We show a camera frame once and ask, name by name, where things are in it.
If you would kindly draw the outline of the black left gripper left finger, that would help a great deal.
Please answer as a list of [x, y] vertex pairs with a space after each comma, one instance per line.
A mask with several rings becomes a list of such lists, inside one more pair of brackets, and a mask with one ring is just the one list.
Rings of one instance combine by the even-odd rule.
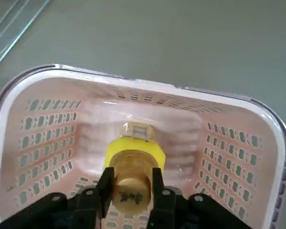
[[107, 167], [96, 186], [84, 187], [72, 198], [50, 193], [0, 223], [0, 229], [100, 229], [114, 184], [114, 168]]

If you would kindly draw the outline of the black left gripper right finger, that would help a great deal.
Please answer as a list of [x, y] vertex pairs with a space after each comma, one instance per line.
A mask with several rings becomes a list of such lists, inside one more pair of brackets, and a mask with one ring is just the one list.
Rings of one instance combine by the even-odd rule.
[[165, 187], [162, 171], [153, 168], [153, 208], [148, 229], [248, 229], [237, 216], [206, 194], [188, 199]]

